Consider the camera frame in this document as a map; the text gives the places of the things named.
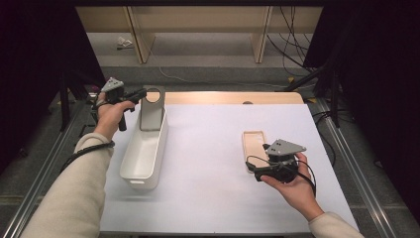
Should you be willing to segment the wooden shelf unit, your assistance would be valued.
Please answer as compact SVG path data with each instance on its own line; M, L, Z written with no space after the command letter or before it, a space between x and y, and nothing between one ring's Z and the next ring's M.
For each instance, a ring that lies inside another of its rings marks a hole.
M263 61L269 33L312 34L320 7L78 7L88 33L129 33L140 63L148 61L157 33L246 33L255 62Z

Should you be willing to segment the white plastic bin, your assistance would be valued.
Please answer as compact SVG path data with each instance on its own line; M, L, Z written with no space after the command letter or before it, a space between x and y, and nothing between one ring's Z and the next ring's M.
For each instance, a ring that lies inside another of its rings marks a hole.
M159 118L156 114L146 114L148 122L160 122L159 128L142 130L143 118L141 114L132 129L132 136L120 167L120 177L133 189L150 190L158 185L168 134L168 123L166 110L162 109Z

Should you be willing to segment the white table cover sheet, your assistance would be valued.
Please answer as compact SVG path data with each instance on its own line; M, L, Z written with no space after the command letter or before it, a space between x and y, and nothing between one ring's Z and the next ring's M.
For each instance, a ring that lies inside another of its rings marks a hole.
M135 190L120 167L137 118L115 135L101 230L148 235L283 235L307 232L304 217L248 173L242 137L262 131L305 147L327 211L355 221L304 104L169 105L168 134L157 187Z

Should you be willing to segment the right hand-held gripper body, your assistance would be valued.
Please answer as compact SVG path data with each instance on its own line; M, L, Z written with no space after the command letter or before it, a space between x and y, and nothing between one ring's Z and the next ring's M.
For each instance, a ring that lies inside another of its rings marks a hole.
M281 182L293 181L298 172L295 154L304 152L305 147L288 141L277 139L265 150L268 163L271 165L273 177Z

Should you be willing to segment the person's left hand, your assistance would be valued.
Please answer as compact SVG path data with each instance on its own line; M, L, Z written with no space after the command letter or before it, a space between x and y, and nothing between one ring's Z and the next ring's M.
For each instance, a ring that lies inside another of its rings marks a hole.
M135 107L131 101L123 101L116 104L103 104L98 108L98 122L95 133L101 134L108 141L113 139L114 134L119 129L124 112Z

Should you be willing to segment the grey phone case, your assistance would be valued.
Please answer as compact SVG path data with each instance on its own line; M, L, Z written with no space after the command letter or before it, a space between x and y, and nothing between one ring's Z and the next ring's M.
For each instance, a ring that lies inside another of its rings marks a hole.
M140 130L159 131L164 115L165 91L160 86L146 86L147 95L141 101Z

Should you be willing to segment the aluminium floor rail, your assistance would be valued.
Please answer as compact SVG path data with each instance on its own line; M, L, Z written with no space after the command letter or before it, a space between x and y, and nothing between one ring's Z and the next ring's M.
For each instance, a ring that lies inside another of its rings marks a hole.
M0 175L0 238L20 237L89 118L90 106L83 100L70 101L66 123L61 106L50 106L24 153Z
M350 111L343 107L334 122L323 98L311 110L361 233L366 238L420 238L420 225L375 160Z

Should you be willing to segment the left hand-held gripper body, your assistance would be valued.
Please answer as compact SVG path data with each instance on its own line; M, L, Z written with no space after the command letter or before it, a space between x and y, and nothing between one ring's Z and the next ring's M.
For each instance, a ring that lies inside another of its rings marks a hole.
M115 77L110 77L101 91L105 93L105 99L99 103L100 106L107 104L114 105L127 101L128 99L127 94L129 92L125 91L124 82Z

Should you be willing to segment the person's right hand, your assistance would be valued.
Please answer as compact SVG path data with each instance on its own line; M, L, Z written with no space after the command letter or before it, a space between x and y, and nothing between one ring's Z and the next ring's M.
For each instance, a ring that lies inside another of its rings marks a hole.
M323 214L324 210L318 204L312 186L307 181L311 179L311 174L308 169L306 156L302 153L297 153L295 157L298 159L300 176L297 176L289 183L282 183L269 176L262 176L262 181L276 189L286 202L301 213L309 222Z

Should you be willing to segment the black metal stand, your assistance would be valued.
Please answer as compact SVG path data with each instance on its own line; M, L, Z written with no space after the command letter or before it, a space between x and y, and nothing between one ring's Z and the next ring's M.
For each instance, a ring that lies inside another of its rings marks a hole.
M322 65L308 75L292 82L286 86L283 91L291 92L305 83L317 79L315 83L313 93L316 97L324 97L327 94L330 95L330 110L331 118L334 125L339 128L340 123L338 119L338 99L339 99L339 76L338 73L333 70L330 66Z
M64 131L70 123L70 100L69 93L76 100L85 100L88 97L87 86L103 86L105 77L101 70L88 73L79 69L65 71L59 78L59 97L61 108L61 131Z

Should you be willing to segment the dark curtain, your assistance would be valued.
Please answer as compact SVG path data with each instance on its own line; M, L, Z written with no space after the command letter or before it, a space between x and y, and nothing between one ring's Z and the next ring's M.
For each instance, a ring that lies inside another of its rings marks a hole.
M56 94L105 76L74 6L59 0L0 0L0 174L17 158Z
M420 224L420 0L315 0L323 7L306 63L335 60L353 115Z

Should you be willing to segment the crumpled white paper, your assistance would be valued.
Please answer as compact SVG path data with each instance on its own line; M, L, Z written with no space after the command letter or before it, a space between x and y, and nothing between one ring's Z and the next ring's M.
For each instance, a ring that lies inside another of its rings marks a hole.
M125 50L125 49L132 49L133 47L134 47L133 43L130 40L127 40L123 37L119 37L117 39L117 50L118 51Z

